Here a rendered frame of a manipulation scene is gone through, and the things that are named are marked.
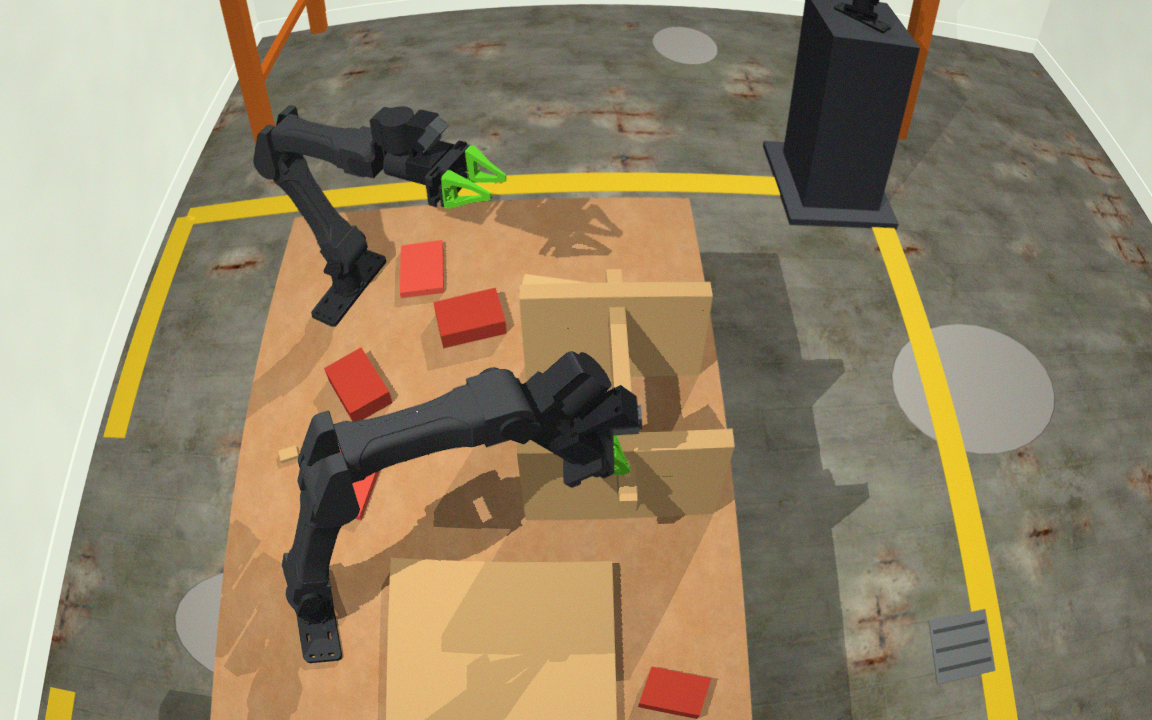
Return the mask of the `tan wooden rail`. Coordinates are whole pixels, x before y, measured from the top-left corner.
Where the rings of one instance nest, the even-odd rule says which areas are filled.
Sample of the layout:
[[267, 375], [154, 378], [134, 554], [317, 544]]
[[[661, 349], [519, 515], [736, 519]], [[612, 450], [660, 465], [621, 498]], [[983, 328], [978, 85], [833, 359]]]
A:
[[[621, 270], [605, 270], [605, 283], [622, 282]], [[612, 389], [623, 386], [631, 392], [630, 366], [628, 366], [628, 340], [626, 327], [626, 306], [609, 306], [609, 348], [611, 348], [611, 384]], [[611, 347], [612, 338], [612, 347]], [[614, 372], [614, 379], [613, 379]], [[635, 462], [631, 467], [631, 480], [626, 475], [617, 475], [617, 514], [636, 511], [637, 484]]]

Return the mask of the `tan flat square board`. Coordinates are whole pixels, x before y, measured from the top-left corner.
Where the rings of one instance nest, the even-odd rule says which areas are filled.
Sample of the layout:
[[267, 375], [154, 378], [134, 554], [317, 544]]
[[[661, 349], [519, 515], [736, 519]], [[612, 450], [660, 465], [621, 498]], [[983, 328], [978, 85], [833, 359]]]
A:
[[612, 561], [391, 559], [387, 720], [617, 720]]

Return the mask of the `tan wooden board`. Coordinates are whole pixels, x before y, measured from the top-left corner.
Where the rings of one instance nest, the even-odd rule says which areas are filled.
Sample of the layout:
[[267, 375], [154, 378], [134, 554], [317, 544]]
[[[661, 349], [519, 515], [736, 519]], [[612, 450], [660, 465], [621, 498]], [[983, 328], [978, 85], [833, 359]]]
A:
[[712, 300], [710, 282], [520, 285], [526, 379], [570, 351], [611, 377], [609, 306], [626, 306], [630, 377], [700, 376]]
[[617, 435], [637, 478], [636, 511], [617, 514], [617, 475], [563, 484], [563, 458], [517, 442], [525, 520], [667, 518], [714, 514], [733, 454], [733, 430]]

